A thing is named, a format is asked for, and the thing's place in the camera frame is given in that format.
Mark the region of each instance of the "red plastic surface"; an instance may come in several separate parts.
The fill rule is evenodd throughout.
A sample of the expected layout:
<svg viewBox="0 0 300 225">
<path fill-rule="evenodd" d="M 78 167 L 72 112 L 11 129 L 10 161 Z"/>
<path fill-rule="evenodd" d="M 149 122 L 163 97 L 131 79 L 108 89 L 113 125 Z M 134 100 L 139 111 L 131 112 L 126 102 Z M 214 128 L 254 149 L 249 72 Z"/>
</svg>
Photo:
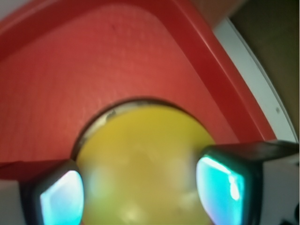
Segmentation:
<svg viewBox="0 0 300 225">
<path fill-rule="evenodd" d="M 34 1 L 0 23 L 0 161 L 68 158 L 85 124 L 151 97 L 217 143 L 275 139 L 237 69 L 183 0 Z"/>
</svg>

